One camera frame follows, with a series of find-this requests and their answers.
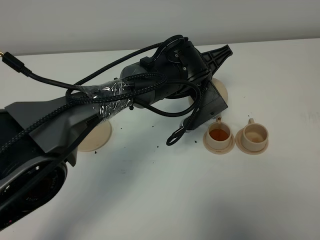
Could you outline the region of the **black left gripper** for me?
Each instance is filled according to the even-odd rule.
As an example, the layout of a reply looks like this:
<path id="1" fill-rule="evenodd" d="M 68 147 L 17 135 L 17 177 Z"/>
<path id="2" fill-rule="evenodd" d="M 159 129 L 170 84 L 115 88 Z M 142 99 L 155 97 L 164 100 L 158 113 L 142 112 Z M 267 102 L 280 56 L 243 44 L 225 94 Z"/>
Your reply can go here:
<path id="1" fill-rule="evenodd" d="M 213 76 L 232 55 L 228 45 L 200 54 L 189 40 L 168 39 L 158 47 L 152 60 L 154 68 L 169 80 L 199 83 Z"/>

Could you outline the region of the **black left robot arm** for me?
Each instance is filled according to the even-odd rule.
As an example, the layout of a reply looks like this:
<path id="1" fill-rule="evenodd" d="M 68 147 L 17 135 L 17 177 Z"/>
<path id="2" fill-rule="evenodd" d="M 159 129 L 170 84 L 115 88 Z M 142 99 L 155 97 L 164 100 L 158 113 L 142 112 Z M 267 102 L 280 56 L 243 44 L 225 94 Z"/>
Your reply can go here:
<path id="1" fill-rule="evenodd" d="M 15 102 L 0 111 L 0 227 L 5 229 L 49 202 L 62 188 L 67 166 L 75 165 L 80 143 L 103 121 L 126 108 L 146 108 L 185 120 L 168 139 L 217 117 L 228 105 L 212 83 L 214 73 L 233 53 L 228 45 L 199 52 L 176 35 L 151 46 L 150 57 L 126 66 L 119 78 L 87 82 L 122 63 L 120 58 L 75 84 L 34 74 L 9 52 L 2 61 L 36 81 L 66 89 L 65 96 Z"/>

